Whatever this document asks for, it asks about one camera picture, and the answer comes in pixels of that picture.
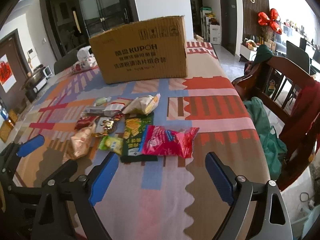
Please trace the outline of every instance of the red balloon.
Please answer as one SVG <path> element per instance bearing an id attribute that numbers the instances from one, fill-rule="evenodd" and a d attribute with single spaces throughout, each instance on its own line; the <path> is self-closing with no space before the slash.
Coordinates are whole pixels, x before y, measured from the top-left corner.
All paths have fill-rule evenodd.
<path id="1" fill-rule="evenodd" d="M 270 18 L 268 17 L 268 15 L 264 12 L 259 12 L 258 13 L 258 23 L 261 26 L 267 26 L 270 23 Z"/>
<path id="2" fill-rule="evenodd" d="M 282 29 L 280 28 L 279 24 L 276 23 L 275 21 L 270 22 L 270 27 L 273 31 L 275 31 L 278 34 L 282 34 Z"/>
<path id="3" fill-rule="evenodd" d="M 278 19 L 278 17 L 279 17 L 278 11 L 276 9 L 272 8 L 270 10 L 270 19 L 275 21 Z"/>

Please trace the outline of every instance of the colorful patterned tablecloth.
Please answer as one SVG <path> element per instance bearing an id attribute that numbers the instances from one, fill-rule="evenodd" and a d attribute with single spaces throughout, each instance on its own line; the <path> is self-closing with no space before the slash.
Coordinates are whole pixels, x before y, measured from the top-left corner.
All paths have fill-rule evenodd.
<path id="1" fill-rule="evenodd" d="M 157 162 L 119 163 L 102 200 L 95 209 L 114 240 L 212 239 L 229 206 L 222 202 L 204 166 L 214 151 L 236 174 L 254 182 L 269 179 L 268 166 L 249 115 L 223 73 L 210 43 L 187 43 L 188 77 L 143 80 L 106 85 L 98 67 L 77 75 L 69 70 L 29 111 L 16 141 L 37 134 L 42 147 L 23 158 L 17 169 L 19 183 L 39 187 L 66 161 L 65 151 L 82 110 L 99 97 L 136 98 L 161 94 L 154 125 L 200 127 L 192 159 L 159 157 Z M 116 133 L 124 131 L 120 122 Z M 97 150 L 93 139 L 86 157 L 78 160 L 73 179 L 88 174 L 107 151 Z M 85 236 L 74 206 L 69 205 L 77 233 Z M 254 203 L 238 239 L 244 239 Z"/>

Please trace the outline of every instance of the metal screw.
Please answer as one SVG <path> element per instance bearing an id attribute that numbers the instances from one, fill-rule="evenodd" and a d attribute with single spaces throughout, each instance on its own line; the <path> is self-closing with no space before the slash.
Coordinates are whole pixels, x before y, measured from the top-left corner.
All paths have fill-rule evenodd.
<path id="1" fill-rule="evenodd" d="M 241 176 L 241 175 L 240 175 L 240 176 L 238 176 L 237 178 L 238 178 L 239 181 L 245 182 L 245 176 Z"/>
<path id="2" fill-rule="evenodd" d="M 269 185 L 274 187 L 275 185 L 277 185 L 273 180 L 269 180 Z"/>
<path id="3" fill-rule="evenodd" d="M 86 175 L 80 175 L 79 177 L 78 177 L 78 180 L 79 181 L 85 181 L 87 179 L 87 176 Z"/>
<path id="4" fill-rule="evenodd" d="M 49 186 L 53 186 L 54 184 L 55 184 L 54 179 L 50 179 L 50 180 L 48 181 L 48 185 L 49 185 Z"/>

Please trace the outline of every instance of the black chair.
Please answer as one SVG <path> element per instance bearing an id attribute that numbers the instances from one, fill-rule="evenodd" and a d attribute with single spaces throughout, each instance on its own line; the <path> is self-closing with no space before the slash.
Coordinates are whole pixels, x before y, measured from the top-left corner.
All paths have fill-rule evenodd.
<path id="1" fill-rule="evenodd" d="M 58 74 L 64 71 L 66 68 L 71 67 L 74 63 L 78 61 L 77 58 L 78 50 L 75 49 L 72 52 L 68 53 L 67 55 L 63 56 L 59 59 L 54 65 L 54 74 Z"/>
<path id="2" fill-rule="evenodd" d="M 300 68 L 302 68 L 305 72 L 310 74 L 309 55 L 303 49 L 297 47 L 296 45 L 294 45 L 290 41 L 287 41 L 287 59 L 291 60 L 293 63 L 298 65 Z M 287 81 L 289 81 L 289 83 L 291 85 L 293 85 L 293 82 L 289 78 L 285 78 L 285 80 L 284 80 L 281 88 L 278 90 L 277 95 L 275 96 L 274 100 L 276 100 L 278 98 L 278 96 L 280 95 L 280 93 L 281 93 L 281 91 Z M 300 88 L 297 85 L 295 85 L 295 87 L 289 97 L 289 100 L 291 99 L 291 102 L 292 102 L 293 98 L 296 97 L 296 92 L 299 92 L 299 91 L 300 91 Z"/>

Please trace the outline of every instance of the poster on door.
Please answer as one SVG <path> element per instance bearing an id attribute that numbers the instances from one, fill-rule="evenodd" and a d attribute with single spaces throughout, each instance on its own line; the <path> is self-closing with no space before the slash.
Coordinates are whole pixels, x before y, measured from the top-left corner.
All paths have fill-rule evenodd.
<path id="1" fill-rule="evenodd" d="M 4 89 L 4 92 L 8 92 L 10 88 L 15 84 L 16 79 L 10 68 L 10 64 L 7 59 L 7 55 L 4 54 L 0 58 L 0 83 Z"/>

